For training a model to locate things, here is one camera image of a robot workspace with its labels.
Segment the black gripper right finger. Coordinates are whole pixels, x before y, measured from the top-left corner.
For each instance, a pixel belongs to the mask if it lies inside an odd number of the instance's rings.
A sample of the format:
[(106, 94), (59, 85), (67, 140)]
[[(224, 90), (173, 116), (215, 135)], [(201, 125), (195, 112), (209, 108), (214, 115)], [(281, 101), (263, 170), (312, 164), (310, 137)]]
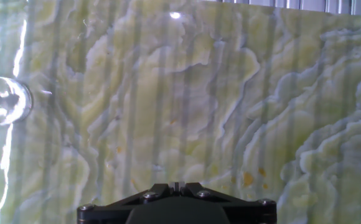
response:
[(276, 224), (276, 202), (269, 198), (245, 201), (231, 195), (203, 187), (198, 182), (176, 183), (176, 194), (219, 206), (230, 223)]

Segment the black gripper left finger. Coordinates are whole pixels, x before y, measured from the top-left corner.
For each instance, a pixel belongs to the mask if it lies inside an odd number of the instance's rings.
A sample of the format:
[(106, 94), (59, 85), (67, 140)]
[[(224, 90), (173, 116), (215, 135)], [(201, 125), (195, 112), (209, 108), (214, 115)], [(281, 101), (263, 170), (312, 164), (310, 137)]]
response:
[(176, 182), (170, 184), (154, 184), (150, 189), (109, 205), (84, 204), (77, 208), (77, 224), (126, 223), (130, 213), (135, 208), (160, 199), (175, 196), (176, 192)]

